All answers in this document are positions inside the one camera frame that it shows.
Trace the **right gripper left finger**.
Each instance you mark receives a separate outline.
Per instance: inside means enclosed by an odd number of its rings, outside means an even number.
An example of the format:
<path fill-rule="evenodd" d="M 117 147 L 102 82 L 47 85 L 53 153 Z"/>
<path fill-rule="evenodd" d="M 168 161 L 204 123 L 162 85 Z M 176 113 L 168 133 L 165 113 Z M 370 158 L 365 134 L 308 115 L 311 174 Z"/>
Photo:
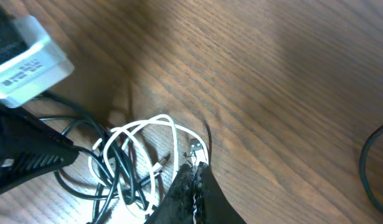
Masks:
<path fill-rule="evenodd" d="M 193 179 L 192 167 L 183 164 L 163 201 L 145 224 L 193 224 Z"/>

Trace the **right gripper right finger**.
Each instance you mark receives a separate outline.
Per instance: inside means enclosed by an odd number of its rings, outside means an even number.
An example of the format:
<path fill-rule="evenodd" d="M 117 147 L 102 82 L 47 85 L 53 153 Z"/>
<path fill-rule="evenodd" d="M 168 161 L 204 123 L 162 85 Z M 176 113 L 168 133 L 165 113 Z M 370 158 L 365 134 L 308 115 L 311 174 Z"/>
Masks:
<path fill-rule="evenodd" d="M 212 170 L 200 162 L 194 176 L 196 223 L 203 224 L 246 224 L 226 199 Z"/>

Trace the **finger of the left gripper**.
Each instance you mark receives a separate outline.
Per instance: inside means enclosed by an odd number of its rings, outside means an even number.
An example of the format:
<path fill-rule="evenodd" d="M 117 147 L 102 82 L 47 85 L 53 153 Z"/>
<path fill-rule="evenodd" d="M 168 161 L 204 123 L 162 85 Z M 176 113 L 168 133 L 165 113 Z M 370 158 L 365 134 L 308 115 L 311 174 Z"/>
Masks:
<path fill-rule="evenodd" d="M 0 104 L 0 195 L 72 164 L 73 142 L 24 108 Z"/>

